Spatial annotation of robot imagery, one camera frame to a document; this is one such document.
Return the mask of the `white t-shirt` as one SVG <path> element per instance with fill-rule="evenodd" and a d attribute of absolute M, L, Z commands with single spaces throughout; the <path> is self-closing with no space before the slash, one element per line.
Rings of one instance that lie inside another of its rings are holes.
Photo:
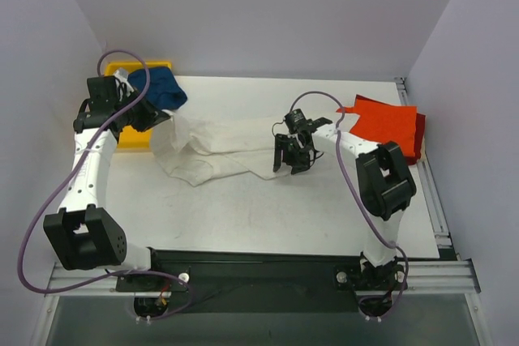
<path fill-rule="evenodd" d="M 227 122 L 201 121 L 171 113 L 152 130 L 150 149 L 170 177 L 191 186 L 253 173 L 263 180 L 290 174 L 273 171 L 273 117 Z"/>

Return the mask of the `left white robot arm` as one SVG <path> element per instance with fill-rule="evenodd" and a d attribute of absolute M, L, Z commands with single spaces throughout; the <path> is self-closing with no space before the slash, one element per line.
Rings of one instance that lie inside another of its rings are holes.
<path fill-rule="evenodd" d="M 89 97 L 73 123 L 77 172 L 68 180 L 58 210 L 45 216 L 43 229 L 65 269 L 135 271 L 137 284 L 152 291 L 162 285 L 164 271 L 152 263 L 151 249 L 128 241 L 106 210 L 106 191 L 124 128 L 145 132 L 169 115 L 140 99 L 121 73 L 89 78 L 87 86 Z"/>

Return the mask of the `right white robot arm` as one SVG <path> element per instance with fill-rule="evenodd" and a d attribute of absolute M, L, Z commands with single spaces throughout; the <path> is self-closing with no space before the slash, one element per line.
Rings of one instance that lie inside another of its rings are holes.
<path fill-rule="evenodd" d="M 288 133 L 275 134 L 273 168 L 290 167 L 292 175 L 308 171 L 322 155 L 335 156 L 347 186 L 370 232 L 359 277 L 369 288 L 388 278 L 387 264 L 397 256 L 402 216 L 417 188 L 397 143 L 377 143 L 338 128 L 325 117 L 312 120 L 296 109 L 285 115 Z"/>

